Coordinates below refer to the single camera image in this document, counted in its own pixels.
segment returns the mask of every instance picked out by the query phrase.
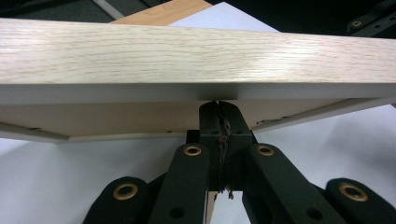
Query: hole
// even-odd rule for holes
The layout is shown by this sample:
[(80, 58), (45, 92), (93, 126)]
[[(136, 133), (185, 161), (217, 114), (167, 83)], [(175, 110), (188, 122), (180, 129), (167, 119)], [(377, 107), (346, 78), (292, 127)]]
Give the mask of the hole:
[(360, 26), (361, 25), (361, 21), (354, 21), (352, 22), (353, 26)]
[(174, 219), (184, 217), (184, 209), (182, 207), (174, 207), (169, 211), (169, 217)]
[(344, 196), (356, 202), (365, 202), (368, 199), (367, 194), (362, 189), (348, 183), (342, 183), (339, 190)]
[(267, 147), (262, 147), (262, 148), (260, 148), (260, 152), (262, 152), (262, 153), (270, 153), (271, 150), (269, 148), (267, 148)]
[(188, 156), (198, 156), (201, 152), (202, 150), (198, 147), (186, 147), (184, 149), (184, 154)]
[(137, 193), (137, 185), (133, 183), (118, 185), (113, 191), (113, 197), (117, 200), (128, 200)]
[(259, 146), (258, 151), (263, 156), (272, 156), (275, 153), (273, 149), (264, 146)]
[(132, 193), (133, 190), (134, 189), (132, 189), (130, 186), (125, 186), (125, 187), (119, 189), (119, 195), (125, 196), (127, 194)]
[(352, 188), (346, 188), (346, 193), (348, 193), (349, 195), (355, 197), (355, 198), (360, 198), (361, 197), (361, 193), (358, 192), (356, 189), (352, 189)]
[(241, 133), (242, 133), (242, 131), (239, 131), (239, 130), (233, 131), (233, 134), (241, 134)]
[(189, 148), (188, 152), (189, 152), (190, 154), (195, 154), (195, 153), (198, 152), (198, 149), (196, 149), (196, 148)]
[(314, 220), (321, 220), (323, 215), (319, 212), (318, 209), (308, 208), (306, 209), (306, 214)]

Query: black clamp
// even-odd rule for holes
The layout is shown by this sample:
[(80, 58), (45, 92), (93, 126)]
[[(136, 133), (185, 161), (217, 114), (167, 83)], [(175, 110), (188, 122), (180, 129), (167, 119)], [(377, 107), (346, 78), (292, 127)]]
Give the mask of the black clamp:
[(251, 223), (396, 223), (396, 210), (363, 184), (345, 178), (326, 189), (311, 183), (277, 148), (258, 144), (238, 107), (200, 107), (200, 130), (187, 133), (168, 172), (149, 184), (111, 182), (84, 223), (205, 223), (209, 191), (243, 191)]

